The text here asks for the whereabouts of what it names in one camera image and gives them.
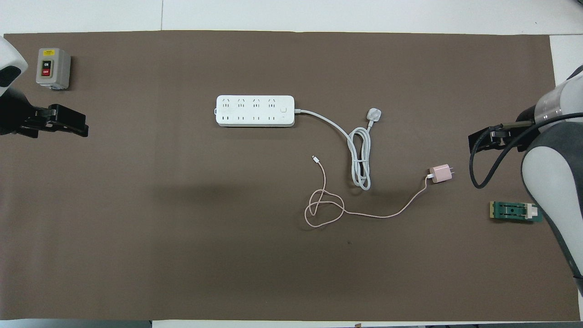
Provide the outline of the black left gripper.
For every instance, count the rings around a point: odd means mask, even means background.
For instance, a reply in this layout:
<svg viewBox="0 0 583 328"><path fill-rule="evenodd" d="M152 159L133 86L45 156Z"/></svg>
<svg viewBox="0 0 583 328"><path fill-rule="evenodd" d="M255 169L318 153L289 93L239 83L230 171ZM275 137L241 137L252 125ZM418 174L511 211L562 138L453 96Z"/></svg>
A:
<svg viewBox="0 0 583 328"><path fill-rule="evenodd" d="M47 127L48 117L54 127ZM74 133L80 137L89 136L86 116L60 104L48 108L33 106L23 92L8 88L0 98L0 134L20 134L37 138L39 131Z"/></svg>

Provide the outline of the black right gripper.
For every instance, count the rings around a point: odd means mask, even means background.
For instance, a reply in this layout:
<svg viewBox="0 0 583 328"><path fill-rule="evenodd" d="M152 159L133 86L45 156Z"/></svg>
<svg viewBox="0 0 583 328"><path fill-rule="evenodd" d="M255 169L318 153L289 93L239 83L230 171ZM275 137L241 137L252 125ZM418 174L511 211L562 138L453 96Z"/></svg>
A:
<svg viewBox="0 0 583 328"><path fill-rule="evenodd" d="M535 125L535 121L518 120L512 123L502 123L499 126L490 126L481 129L468 136L468 147L473 147L473 153L497 150L507 148L510 143L516 142L510 148L516 148L518 152L524 152L531 145L535 137L538 136L538 130L535 129L526 133L527 129ZM492 132L502 132L502 137L492 137Z"/></svg>

